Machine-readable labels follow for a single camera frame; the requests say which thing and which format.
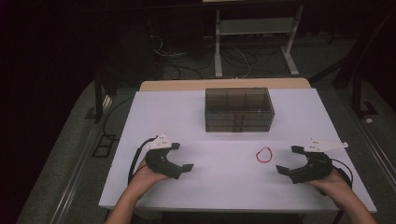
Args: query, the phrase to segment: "white table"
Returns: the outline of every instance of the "white table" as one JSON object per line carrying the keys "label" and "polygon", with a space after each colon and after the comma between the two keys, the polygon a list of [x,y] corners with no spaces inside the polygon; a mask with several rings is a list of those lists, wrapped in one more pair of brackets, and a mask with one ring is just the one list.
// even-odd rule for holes
{"label": "white table", "polygon": [[[276,165],[298,168],[305,156],[290,146],[309,139],[340,141],[314,89],[270,89],[276,112],[268,133],[206,133],[205,91],[140,91],[125,123],[99,205],[111,209],[127,186],[140,145],[160,133],[181,144],[168,160],[194,163],[179,180],[157,184],[138,202],[149,211],[237,211],[307,213],[338,210],[328,197],[276,171]],[[274,157],[259,163],[256,153],[270,147]],[[141,153],[138,163],[146,154]],[[353,189],[371,212],[376,208],[344,149],[326,153],[353,172]]]}

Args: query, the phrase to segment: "black cable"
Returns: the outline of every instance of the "black cable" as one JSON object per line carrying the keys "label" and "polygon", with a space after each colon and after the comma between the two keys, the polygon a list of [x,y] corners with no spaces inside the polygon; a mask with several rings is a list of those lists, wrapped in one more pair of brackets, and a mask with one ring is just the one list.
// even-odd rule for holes
{"label": "black cable", "polygon": [[131,100],[131,99],[133,99],[133,98],[134,98],[134,97],[131,96],[131,97],[129,97],[128,99],[122,101],[121,103],[119,103],[118,105],[116,105],[113,109],[111,109],[111,111],[108,113],[108,115],[107,115],[107,117],[106,117],[106,119],[105,119],[105,123],[103,124],[103,136],[104,136],[104,137],[106,137],[106,138],[109,139],[109,140],[120,141],[119,138],[118,138],[118,139],[115,139],[115,138],[113,138],[112,136],[110,136],[110,135],[108,135],[108,134],[106,133],[106,124],[107,124],[107,120],[108,120],[108,118],[110,117],[110,115],[111,115],[118,107],[120,107],[121,105],[125,104],[126,102],[128,102],[129,100]]}
{"label": "black cable", "polygon": [[141,169],[145,168],[145,166],[147,166],[147,164],[144,164],[142,167],[140,167],[139,169],[137,169],[136,172],[134,172],[134,175],[137,174],[137,172],[139,172]]}
{"label": "black cable", "polygon": [[142,152],[143,147],[148,143],[148,142],[152,142],[154,141],[154,139],[156,139],[157,136],[155,136],[154,138],[150,138],[148,140],[146,140],[136,151],[136,153],[134,154],[134,160],[132,161],[131,164],[131,168],[129,170],[129,174],[128,174],[128,184],[129,182],[131,182],[132,178],[134,177],[134,168],[136,167],[136,163],[137,163],[137,159],[139,159],[140,153]]}
{"label": "black cable", "polygon": [[345,163],[343,163],[341,161],[338,161],[338,160],[335,160],[335,159],[331,159],[331,160],[343,164],[348,169],[348,171],[350,173],[350,184],[352,185],[353,184],[353,174],[352,174],[352,171],[349,169],[349,167]]}

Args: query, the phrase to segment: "forearm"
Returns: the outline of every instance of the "forearm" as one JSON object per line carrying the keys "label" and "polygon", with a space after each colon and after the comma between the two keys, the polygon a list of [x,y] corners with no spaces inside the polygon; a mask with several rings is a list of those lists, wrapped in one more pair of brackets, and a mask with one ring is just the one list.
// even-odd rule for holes
{"label": "forearm", "polygon": [[111,211],[110,216],[106,220],[106,224],[130,224],[134,214],[134,207],[136,206],[138,196],[130,189],[126,189],[117,201]]}
{"label": "forearm", "polygon": [[346,203],[342,204],[344,212],[347,214],[351,224],[375,224],[373,215],[355,194],[346,198]]}
{"label": "forearm", "polygon": [[376,221],[352,189],[328,191],[329,197],[348,216],[351,224],[375,224]]}

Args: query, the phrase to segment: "red rubber band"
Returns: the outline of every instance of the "red rubber band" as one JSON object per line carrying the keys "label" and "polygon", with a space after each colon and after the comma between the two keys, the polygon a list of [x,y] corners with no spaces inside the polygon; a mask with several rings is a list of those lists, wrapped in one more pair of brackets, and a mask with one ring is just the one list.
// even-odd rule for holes
{"label": "red rubber band", "polygon": [[267,149],[267,150],[270,152],[270,159],[269,159],[268,161],[270,161],[270,160],[272,159],[272,151],[271,151],[271,148],[269,148],[269,147],[264,147],[264,148],[262,148],[262,150],[260,150],[258,153],[256,153],[257,161],[259,161],[259,162],[261,162],[261,163],[267,163],[267,162],[268,162],[268,161],[262,161],[262,160],[260,160],[260,158],[259,158],[260,153],[262,153],[262,151],[265,150],[265,149]]}

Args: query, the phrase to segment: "hand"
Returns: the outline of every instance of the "hand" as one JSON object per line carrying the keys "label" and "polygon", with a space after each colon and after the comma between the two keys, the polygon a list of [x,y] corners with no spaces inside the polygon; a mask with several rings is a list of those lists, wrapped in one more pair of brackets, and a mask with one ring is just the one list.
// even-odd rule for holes
{"label": "hand", "polygon": [[152,171],[146,161],[142,160],[126,190],[133,192],[136,199],[139,200],[157,182],[168,178],[167,175]]}
{"label": "hand", "polygon": [[155,173],[147,167],[146,161],[142,160],[128,184],[126,190],[121,194],[116,206],[106,220],[106,224],[129,224],[131,223],[134,207],[137,201],[161,180],[168,179],[166,175]]}
{"label": "hand", "polygon": [[374,217],[336,170],[329,176],[308,181],[305,184],[325,192],[340,209],[344,210],[352,224],[375,224]]}

